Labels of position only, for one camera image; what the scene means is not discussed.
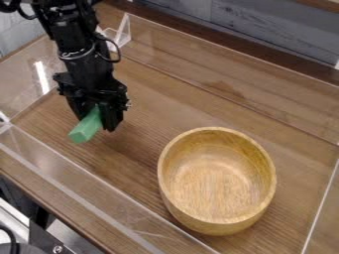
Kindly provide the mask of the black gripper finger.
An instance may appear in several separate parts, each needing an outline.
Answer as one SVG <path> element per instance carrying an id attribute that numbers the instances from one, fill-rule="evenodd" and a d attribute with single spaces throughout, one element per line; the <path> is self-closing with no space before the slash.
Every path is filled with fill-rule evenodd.
<path id="1" fill-rule="evenodd" d="M 117 100 L 101 102 L 99 104 L 100 120 L 103 129 L 112 132 L 123 121 L 123 111 L 125 106 Z"/>
<path id="2" fill-rule="evenodd" d="M 77 119 L 83 120 L 96 105 L 95 96 L 92 94 L 68 96 L 67 101 Z"/>

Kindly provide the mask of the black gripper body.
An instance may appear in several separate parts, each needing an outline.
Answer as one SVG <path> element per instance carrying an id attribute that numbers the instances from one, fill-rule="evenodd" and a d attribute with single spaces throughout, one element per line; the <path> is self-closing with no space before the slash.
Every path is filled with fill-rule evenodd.
<path id="1" fill-rule="evenodd" d="M 59 93 L 64 97 L 92 94 L 96 105 L 117 100 L 127 110 L 127 86 L 113 77 L 113 59 L 108 49 L 87 49 L 59 52 L 59 59 L 65 65 L 64 72 L 53 74 L 59 84 Z"/>

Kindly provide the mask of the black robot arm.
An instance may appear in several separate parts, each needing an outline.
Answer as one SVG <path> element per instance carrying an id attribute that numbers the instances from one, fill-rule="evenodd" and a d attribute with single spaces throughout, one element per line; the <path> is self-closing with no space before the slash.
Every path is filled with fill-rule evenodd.
<path id="1" fill-rule="evenodd" d="M 59 93 L 79 119 L 92 110 L 105 131 L 116 129 L 128 109 L 127 86 L 113 77 L 121 55 L 112 55 L 116 42 L 96 27 L 95 0 L 0 0 L 0 12 L 37 20 L 57 46 L 65 70 L 53 74 Z"/>

